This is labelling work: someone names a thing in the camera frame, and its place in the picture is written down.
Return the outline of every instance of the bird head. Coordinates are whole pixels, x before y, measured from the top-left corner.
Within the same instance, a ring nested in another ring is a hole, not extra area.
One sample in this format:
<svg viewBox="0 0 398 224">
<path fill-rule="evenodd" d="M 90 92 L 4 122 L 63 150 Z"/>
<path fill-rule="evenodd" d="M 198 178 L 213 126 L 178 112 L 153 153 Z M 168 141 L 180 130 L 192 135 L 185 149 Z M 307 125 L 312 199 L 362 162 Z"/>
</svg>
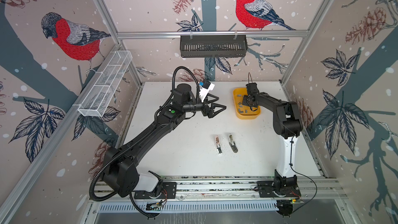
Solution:
<svg viewBox="0 0 398 224">
<path fill-rule="evenodd" d="M 61 19 L 62 19 L 62 17 L 54 12 L 47 13 L 43 17 L 43 19 L 41 20 L 41 27 L 43 29 L 44 36 L 46 38 L 48 38 L 48 37 L 57 38 L 58 37 L 55 25 Z"/>
</svg>

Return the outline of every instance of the white table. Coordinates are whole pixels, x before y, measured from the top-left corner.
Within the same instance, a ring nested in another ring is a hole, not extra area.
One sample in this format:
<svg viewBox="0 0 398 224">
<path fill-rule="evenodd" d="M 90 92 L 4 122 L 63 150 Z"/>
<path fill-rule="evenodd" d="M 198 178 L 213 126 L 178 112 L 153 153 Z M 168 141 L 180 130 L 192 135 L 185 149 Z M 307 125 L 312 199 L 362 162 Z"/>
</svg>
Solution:
<svg viewBox="0 0 398 224">
<path fill-rule="evenodd" d="M 194 82 L 191 85 L 195 92 Z M 217 103 L 227 109 L 214 118 L 203 117 L 201 112 L 183 121 L 174 131 L 163 137 L 143 157 L 139 172 L 151 170 L 164 176 L 274 176 L 279 155 L 279 139 L 272 127 L 271 111 L 261 109 L 254 120 L 236 117 L 232 91 L 245 87 L 247 82 L 213 82 L 211 94 L 220 97 Z M 257 82 L 260 92 L 277 99 L 287 100 L 279 82 Z M 150 123 L 159 106 L 170 95 L 171 82 L 146 82 L 138 101 L 124 143 L 141 133 Z M 232 133 L 238 152 L 228 143 Z M 215 148 L 215 136 L 220 137 L 223 155 Z M 307 176 L 320 176 L 307 144 L 299 137 L 296 146 L 297 172 Z"/>
</svg>

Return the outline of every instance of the white mesh basket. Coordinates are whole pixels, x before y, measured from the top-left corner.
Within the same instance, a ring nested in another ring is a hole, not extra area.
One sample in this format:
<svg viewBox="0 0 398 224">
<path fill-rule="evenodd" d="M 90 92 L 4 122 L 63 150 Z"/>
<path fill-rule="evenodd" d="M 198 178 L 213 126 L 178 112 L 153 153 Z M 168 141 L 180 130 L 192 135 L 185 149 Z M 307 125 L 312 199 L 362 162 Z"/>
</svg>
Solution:
<svg viewBox="0 0 398 224">
<path fill-rule="evenodd" d="M 118 50 L 113 54 L 112 59 L 80 104 L 78 111 L 83 116 L 103 116 L 131 60 L 130 51 Z"/>
</svg>

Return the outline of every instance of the wallpaper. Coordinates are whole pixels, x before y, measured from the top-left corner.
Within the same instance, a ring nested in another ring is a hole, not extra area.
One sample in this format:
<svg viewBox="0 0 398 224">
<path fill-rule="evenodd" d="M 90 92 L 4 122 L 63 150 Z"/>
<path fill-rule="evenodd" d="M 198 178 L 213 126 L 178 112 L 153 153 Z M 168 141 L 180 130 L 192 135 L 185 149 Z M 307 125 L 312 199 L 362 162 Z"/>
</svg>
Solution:
<svg viewBox="0 0 398 224">
<path fill-rule="evenodd" d="M 197 14 L 200 28 L 307 29 L 322 0 L 104 0 L 119 32 L 177 31 Z"/>
<path fill-rule="evenodd" d="M 398 223 L 397 0 L 335 0 L 286 84 L 363 223 Z"/>
<path fill-rule="evenodd" d="M 114 43 L 92 0 L 1 0 L 0 19 L 3 203 Z"/>
<path fill-rule="evenodd" d="M 115 99 L 102 117 L 103 122 L 95 120 L 95 117 L 86 117 L 87 127 L 91 125 L 95 128 L 77 132 L 82 116 L 77 117 L 75 125 L 70 127 L 11 223 L 80 222 L 89 199 L 91 180 L 102 168 L 105 152 L 115 145 L 122 134 L 136 91 L 132 76 L 127 72 L 118 86 Z"/>
<path fill-rule="evenodd" d="M 180 39 L 123 40 L 143 82 L 171 81 L 178 66 L 191 69 L 200 80 L 246 81 L 248 73 L 253 80 L 282 78 L 301 38 L 248 38 L 245 57 L 183 58 Z M 192 80 L 186 72 L 176 80 Z"/>
</svg>

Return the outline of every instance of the yellow tray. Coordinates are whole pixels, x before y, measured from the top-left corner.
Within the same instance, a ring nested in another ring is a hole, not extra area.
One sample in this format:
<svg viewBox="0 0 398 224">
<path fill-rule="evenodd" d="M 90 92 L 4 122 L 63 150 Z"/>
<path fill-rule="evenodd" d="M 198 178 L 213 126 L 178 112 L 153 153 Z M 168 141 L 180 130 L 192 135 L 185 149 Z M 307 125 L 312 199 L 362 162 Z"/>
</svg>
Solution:
<svg viewBox="0 0 398 224">
<path fill-rule="evenodd" d="M 243 96 L 247 95 L 246 87 L 238 87 L 234 89 L 234 106 L 236 116 L 240 119 L 255 119 L 261 113 L 260 107 L 257 111 L 250 110 L 250 107 L 242 105 Z"/>
</svg>

